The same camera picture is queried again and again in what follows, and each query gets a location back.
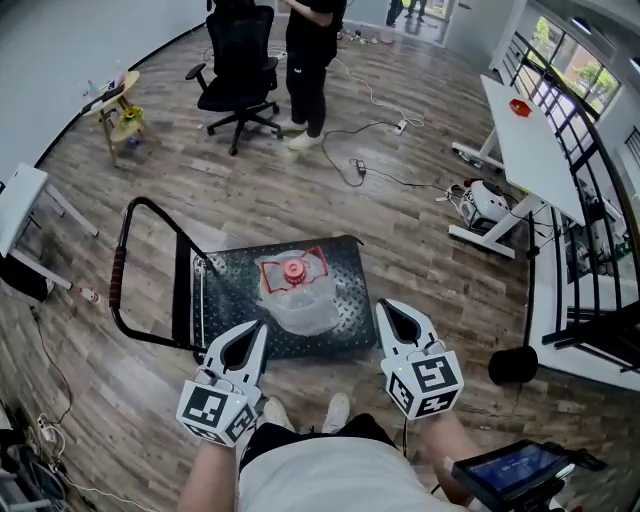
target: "white table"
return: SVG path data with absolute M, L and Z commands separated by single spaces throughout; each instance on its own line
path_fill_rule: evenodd
M 449 226 L 449 234 L 515 258 L 513 249 L 496 240 L 530 212 L 535 213 L 550 204 L 581 226 L 584 226 L 584 216 L 569 164 L 540 107 L 511 87 L 486 76 L 481 79 L 495 127 L 479 151 L 457 142 L 453 143 L 453 148 L 504 169 L 507 181 L 528 195 L 512 210 L 513 215 L 505 215 L 484 236 L 453 225 Z M 518 116 L 511 110 L 509 102 L 515 98 L 529 105 L 532 110 L 529 117 Z M 504 163 L 488 156 L 498 141 Z
M 49 175 L 26 164 L 20 164 L 6 188 L 0 194 L 0 254 L 6 258 L 8 254 L 24 263 L 44 277 L 51 279 L 67 290 L 71 283 L 32 260 L 15 247 L 20 228 L 31 212 L 41 192 L 53 199 L 56 210 L 61 214 L 69 212 L 80 225 L 93 236 L 98 236 L 98 229 L 85 219 L 69 201 L 51 183 L 47 183 Z

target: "display screen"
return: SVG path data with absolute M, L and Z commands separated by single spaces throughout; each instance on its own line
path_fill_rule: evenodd
M 503 491 L 507 487 L 528 480 L 559 460 L 560 457 L 557 455 L 531 444 L 497 459 L 471 466 L 468 471 L 494 489 Z

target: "person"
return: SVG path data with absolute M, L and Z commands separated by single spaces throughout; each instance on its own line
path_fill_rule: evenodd
M 387 21 L 386 21 L 387 27 L 396 26 L 396 20 L 398 19 L 398 16 L 400 16 L 400 14 L 402 13 L 403 9 L 404 9 L 404 5 L 402 5 L 401 0 L 391 0 L 391 3 L 389 4 L 389 10 L 387 11 Z
M 40 302 L 47 300 L 54 286 L 53 281 L 41 276 L 10 254 L 7 254 L 6 258 L 0 256 L 0 279 L 11 288 Z
M 289 148 L 302 151 L 322 142 L 326 68 L 338 54 L 337 36 L 347 4 L 346 0 L 280 1 L 291 7 L 286 36 L 291 119 L 279 124 L 283 133 L 299 134 Z
M 297 434 L 283 405 L 269 399 L 241 457 L 237 507 L 235 449 L 203 442 L 178 512 L 466 510 L 472 497 L 447 472 L 444 461 L 482 452 L 452 411 L 418 420 L 422 447 L 450 503 L 420 484 L 371 415 L 348 418 L 349 398 L 338 393 L 322 432 Z
M 418 0 L 411 0 L 411 4 L 409 5 L 409 13 L 405 16 L 405 18 L 411 18 L 413 16 L 413 10 L 416 7 L 416 3 Z M 424 10 L 427 6 L 427 0 L 420 0 L 420 11 L 418 12 L 418 23 L 424 23 Z

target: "black pants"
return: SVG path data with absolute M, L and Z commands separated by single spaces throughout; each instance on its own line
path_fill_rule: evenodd
M 409 14 L 413 14 L 413 10 L 416 7 L 416 3 L 418 0 L 411 0 L 411 5 L 409 5 Z M 427 0 L 420 0 L 420 12 L 418 12 L 418 16 L 422 17 L 424 15 L 424 9 L 427 6 Z
M 323 63 L 289 57 L 287 61 L 287 90 L 291 95 L 291 120 L 296 124 L 309 123 L 309 137 L 320 136 L 327 117 L 324 81 L 327 68 Z
M 10 254 L 6 258 L 0 256 L 0 279 L 40 302 L 47 298 L 47 280 Z
M 311 432 L 309 434 L 296 434 L 284 427 L 274 425 L 273 423 L 265 423 L 251 436 L 247 449 L 240 461 L 240 471 L 252 460 L 259 457 L 263 453 L 281 448 L 288 444 L 299 443 L 307 439 L 316 439 L 318 437 L 361 437 L 364 439 L 373 439 L 381 443 L 388 444 L 396 448 L 393 441 L 389 438 L 384 429 L 376 423 L 371 414 L 360 414 L 353 418 L 349 423 L 342 427 L 338 432 L 333 434 L 320 434 Z
M 387 12 L 387 27 L 393 26 L 403 9 L 402 0 L 391 0 L 389 11 Z

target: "white sneaker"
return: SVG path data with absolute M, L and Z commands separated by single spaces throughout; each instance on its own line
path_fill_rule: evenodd
M 280 425 L 287 430 L 291 430 L 291 432 L 295 432 L 293 425 L 287 417 L 287 411 L 285 410 L 284 405 L 282 405 L 282 402 L 277 398 L 269 398 L 267 403 L 264 404 L 262 414 L 264 415 L 266 423 Z
M 333 434 L 336 430 L 340 430 L 347 424 L 350 412 L 349 397 L 344 393 L 333 395 L 327 411 L 327 418 L 322 425 L 322 433 Z
M 302 135 L 298 135 L 295 139 L 289 142 L 289 149 L 293 151 L 305 151 L 322 143 L 322 134 L 318 137 L 311 138 L 304 132 Z
M 296 124 L 292 119 L 285 119 L 284 121 L 278 121 L 280 125 L 280 131 L 282 133 L 287 132 L 304 132 L 307 129 L 307 123 Z

